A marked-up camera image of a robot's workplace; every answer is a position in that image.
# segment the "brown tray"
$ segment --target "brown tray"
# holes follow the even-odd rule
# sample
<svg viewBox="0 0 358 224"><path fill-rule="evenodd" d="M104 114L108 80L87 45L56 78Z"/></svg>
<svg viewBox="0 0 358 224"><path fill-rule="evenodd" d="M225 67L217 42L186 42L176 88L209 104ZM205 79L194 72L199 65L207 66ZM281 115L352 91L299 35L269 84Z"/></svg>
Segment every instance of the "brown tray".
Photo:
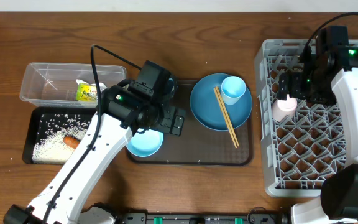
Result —
<svg viewBox="0 0 358 224"><path fill-rule="evenodd" d="M180 137L164 134L161 148L148 157L137 157L127 150L134 162L145 164L243 166L254 156L251 119L235 129L240 147L233 145L227 131L213 131L197 121L191 112L190 95L198 80L179 80L171 104L186 110Z"/></svg>

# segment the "black tray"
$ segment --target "black tray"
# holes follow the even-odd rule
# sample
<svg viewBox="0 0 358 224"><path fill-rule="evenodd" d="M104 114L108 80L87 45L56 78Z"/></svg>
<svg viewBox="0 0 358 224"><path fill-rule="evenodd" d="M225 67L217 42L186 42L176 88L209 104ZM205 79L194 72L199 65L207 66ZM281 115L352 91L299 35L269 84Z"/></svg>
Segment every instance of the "black tray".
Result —
<svg viewBox="0 0 358 224"><path fill-rule="evenodd" d="M95 114L96 109L93 108L61 108L61 107L38 107L33 110L31 114L29 130L27 131L27 138L24 144L22 159L26 164L35 164L32 160L32 154L34 146L41 139L45 139L45 123L40 123L40 120L47 119L48 116L55 114L67 114L68 116L80 115L82 121L91 121L92 116ZM59 119L64 120L64 117L54 117L56 122ZM52 126L54 131L58 131L59 128Z"/></svg>
<svg viewBox="0 0 358 224"><path fill-rule="evenodd" d="M190 94L197 80L179 80L171 104L186 110L180 137L164 134L161 148L149 157L137 157L127 151L134 162L144 164L233 165L248 164L254 156L251 118L235 129L240 147L233 145L227 131L213 131L200 124L190 109Z"/></svg>

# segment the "wooden chopsticks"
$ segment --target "wooden chopsticks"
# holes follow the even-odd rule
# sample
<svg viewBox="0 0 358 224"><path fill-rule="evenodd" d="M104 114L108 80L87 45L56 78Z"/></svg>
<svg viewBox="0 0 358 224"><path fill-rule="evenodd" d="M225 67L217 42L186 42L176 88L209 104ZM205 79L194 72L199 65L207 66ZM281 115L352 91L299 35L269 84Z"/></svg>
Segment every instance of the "wooden chopsticks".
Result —
<svg viewBox="0 0 358 224"><path fill-rule="evenodd" d="M237 136L236 136L236 134L234 132L233 125L231 124L230 117L229 117L229 115L227 113L227 110L226 110L226 107L225 107L225 105L223 103L221 92L219 91L219 88L217 86L214 88L214 92L215 92L216 100L218 101L219 107L221 108L222 115L223 115L223 118L224 118L224 122L226 122L226 126L227 126L227 129L229 130L230 137L233 140L234 147L235 148L237 148L237 146L240 147L239 141L237 140Z"/></svg>

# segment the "wooden tabletop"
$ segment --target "wooden tabletop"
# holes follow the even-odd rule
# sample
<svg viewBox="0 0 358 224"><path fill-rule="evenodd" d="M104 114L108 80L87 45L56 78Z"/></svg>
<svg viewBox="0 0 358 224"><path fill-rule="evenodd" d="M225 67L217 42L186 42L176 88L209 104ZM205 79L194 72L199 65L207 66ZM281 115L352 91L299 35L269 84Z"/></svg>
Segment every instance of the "wooden tabletop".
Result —
<svg viewBox="0 0 358 224"><path fill-rule="evenodd" d="M139 65L151 60L178 78L217 72L241 76L254 98L255 156L244 167L153 166L135 164L121 151L85 207L104 202L119 212L247 213L255 206L278 210L307 201L265 193L253 61L265 39L306 39L335 15L0 12L0 223L13 203L26 206L61 168L27 165L21 159L35 108L19 99L26 66L31 62L90 63L91 44ZM350 38L358 39L358 17L334 24L347 25ZM131 78L138 72L101 51L96 61L123 65Z"/></svg>

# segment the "blue plate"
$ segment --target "blue plate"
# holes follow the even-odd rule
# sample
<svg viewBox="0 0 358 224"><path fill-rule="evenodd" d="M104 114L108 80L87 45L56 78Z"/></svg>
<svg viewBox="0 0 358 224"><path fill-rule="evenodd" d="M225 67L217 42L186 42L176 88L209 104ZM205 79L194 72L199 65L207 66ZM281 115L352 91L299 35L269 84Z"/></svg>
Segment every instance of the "blue plate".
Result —
<svg viewBox="0 0 358 224"><path fill-rule="evenodd" d="M226 123L216 100L213 88L218 87L221 91L223 80L230 75L217 73L202 78L191 91L190 107L194 117L204 126L215 131L227 131ZM225 104L233 128L243 125L252 110L252 97L247 88L240 100L233 104Z"/></svg>
<svg viewBox="0 0 358 224"><path fill-rule="evenodd" d="M135 156L151 156L160 149L162 140L163 134L158 131L148 130L143 134L136 133L127 144L127 149Z"/></svg>

